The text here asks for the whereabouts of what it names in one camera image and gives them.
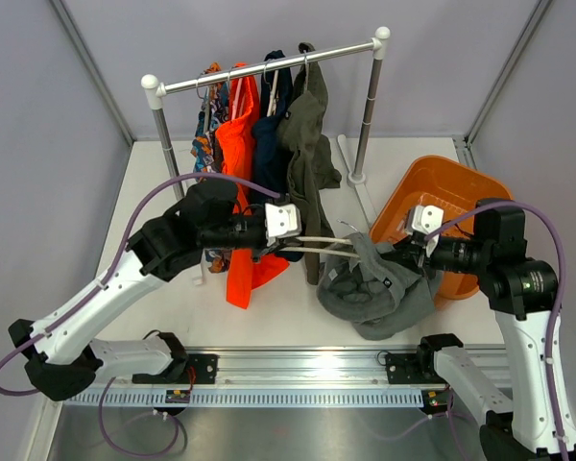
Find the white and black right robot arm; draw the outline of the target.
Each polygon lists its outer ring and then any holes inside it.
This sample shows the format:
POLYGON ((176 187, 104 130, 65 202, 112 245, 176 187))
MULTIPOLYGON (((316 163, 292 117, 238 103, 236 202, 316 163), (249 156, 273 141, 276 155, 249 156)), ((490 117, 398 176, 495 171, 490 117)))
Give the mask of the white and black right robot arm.
POLYGON ((459 397, 487 459, 576 460, 559 341, 566 264, 554 225, 533 206, 482 199, 450 221, 437 206, 414 206, 404 228, 392 262, 477 278, 503 337, 513 394, 499 391, 452 333, 421 339, 419 376, 442 379, 459 397))

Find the beige hanger of olive shorts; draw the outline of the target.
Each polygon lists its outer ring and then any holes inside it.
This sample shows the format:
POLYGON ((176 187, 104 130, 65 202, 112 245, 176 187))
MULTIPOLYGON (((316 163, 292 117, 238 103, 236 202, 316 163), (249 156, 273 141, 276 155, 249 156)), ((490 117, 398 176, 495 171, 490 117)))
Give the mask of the beige hanger of olive shorts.
POLYGON ((309 81, 309 54, 313 52, 315 48, 309 42, 301 42, 299 44, 299 52, 302 54, 303 62, 300 66, 300 71, 297 74, 294 81, 294 89, 298 95, 301 95, 307 90, 309 81))

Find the olive green shorts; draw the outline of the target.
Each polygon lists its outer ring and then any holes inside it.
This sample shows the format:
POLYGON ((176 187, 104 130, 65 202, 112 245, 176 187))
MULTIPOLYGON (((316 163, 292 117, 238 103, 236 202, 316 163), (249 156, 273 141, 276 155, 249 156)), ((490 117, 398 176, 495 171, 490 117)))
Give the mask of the olive green shorts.
POLYGON ((310 65, 307 90, 292 99, 277 128, 278 144, 290 153, 287 169, 288 194, 300 211, 305 235, 333 236, 320 191, 337 188, 342 175, 331 159, 330 141, 323 134, 328 90, 320 66, 310 65))

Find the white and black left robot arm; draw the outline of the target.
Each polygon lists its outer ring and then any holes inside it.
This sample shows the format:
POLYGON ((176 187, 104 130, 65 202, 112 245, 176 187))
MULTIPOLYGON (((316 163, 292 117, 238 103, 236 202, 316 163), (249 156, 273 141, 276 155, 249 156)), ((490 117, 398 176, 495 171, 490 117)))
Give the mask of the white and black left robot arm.
POLYGON ((97 335, 140 299, 201 263, 207 250, 272 254, 301 232, 300 212, 286 195, 268 191, 264 204, 242 205, 252 182, 213 175, 140 230, 129 220, 113 261, 52 314, 9 327, 35 392, 53 401, 77 396, 97 380, 120 376, 174 383, 188 376, 189 356, 177 336, 158 332, 135 341, 97 335))

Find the grey shorts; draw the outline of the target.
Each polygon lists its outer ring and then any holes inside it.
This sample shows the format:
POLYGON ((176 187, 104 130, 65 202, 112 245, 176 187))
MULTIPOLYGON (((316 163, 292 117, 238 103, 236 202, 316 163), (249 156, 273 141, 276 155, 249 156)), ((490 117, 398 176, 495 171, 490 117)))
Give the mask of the grey shorts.
POLYGON ((375 244, 365 233, 347 239, 357 257, 330 255, 317 286, 318 301, 329 314, 351 323, 364 339, 381 341, 435 312, 441 271, 397 263, 397 247, 375 244))

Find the cream hanger of grey shorts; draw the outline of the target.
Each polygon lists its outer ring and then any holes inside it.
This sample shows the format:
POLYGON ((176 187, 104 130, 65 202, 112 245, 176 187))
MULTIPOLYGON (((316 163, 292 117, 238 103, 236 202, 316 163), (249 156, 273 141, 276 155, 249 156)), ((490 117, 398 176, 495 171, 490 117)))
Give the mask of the cream hanger of grey shorts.
POLYGON ((358 258, 354 244, 349 238, 333 236, 304 235, 303 223, 297 220, 294 228, 285 232, 276 241, 275 254, 314 254, 337 255, 348 258, 358 258))

